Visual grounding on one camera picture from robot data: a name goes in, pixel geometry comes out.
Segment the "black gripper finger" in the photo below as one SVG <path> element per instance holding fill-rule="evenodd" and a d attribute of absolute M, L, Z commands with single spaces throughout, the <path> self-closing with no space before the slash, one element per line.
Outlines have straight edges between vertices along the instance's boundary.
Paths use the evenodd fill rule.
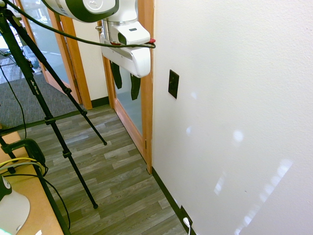
<path fill-rule="evenodd" d="M 119 65 L 114 63 L 113 61 L 111 61 L 111 70 L 112 70 L 112 75 L 113 75 L 113 79 L 114 79 L 116 87 L 118 89 L 121 89 L 122 88 L 122 77 L 120 74 Z"/>
<path fill-rule="evenodd" d="M 141 79 L 131 74 L 131 98 L 136 100 L 139 95 Z"/>

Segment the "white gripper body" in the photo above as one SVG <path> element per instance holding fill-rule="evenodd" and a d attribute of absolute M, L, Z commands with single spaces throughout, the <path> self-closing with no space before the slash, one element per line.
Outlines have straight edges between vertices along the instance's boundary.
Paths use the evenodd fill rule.
<path fill-rule="evenodd" d="M 101 47 L 104 57 L 138 78 L 151 71 L 150 50 L 145 47 Z"/>

